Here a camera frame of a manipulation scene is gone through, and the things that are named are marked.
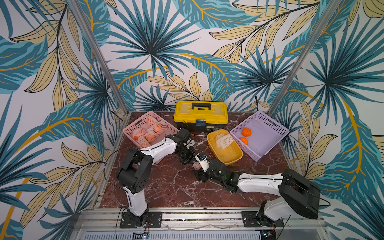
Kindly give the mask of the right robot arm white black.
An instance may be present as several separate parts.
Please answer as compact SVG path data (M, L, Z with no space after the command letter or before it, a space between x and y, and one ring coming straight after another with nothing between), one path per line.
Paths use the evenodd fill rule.
M281 174L251 175L232 172L218 159L209 160L197 155L194 163L200 168L194 175L200 182L212 181L230 193L263 193L276 196L265 201L257 213L257 221L267 226L277 220L297 214L317 219L320 207L320 188L292 169Z

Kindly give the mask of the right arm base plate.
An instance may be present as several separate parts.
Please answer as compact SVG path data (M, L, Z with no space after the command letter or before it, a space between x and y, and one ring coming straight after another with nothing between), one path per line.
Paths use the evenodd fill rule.
M243 211L241 212L242 221L245 228L253 227L283 227L283 220L273 221L267 217L259 217L258 211Z

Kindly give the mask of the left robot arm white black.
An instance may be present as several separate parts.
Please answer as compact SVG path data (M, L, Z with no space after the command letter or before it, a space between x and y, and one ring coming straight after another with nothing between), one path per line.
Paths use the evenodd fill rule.
M148 215L145 200L147 186L153 164L168 155L176 154L183 165L195 159L192 134L181 128L177 134L165 136L163 140L147 148L131 148L117 172L117 179L127 194L131 215L144 218Z

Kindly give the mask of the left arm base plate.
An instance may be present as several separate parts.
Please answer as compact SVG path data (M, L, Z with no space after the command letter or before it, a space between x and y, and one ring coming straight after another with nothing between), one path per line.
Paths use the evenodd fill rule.
M121 229L134 229L149 227L150 229L159 229L162 225L162 212L148 212L144 213L141 217L135 216L131 212L122 214L120 228Z

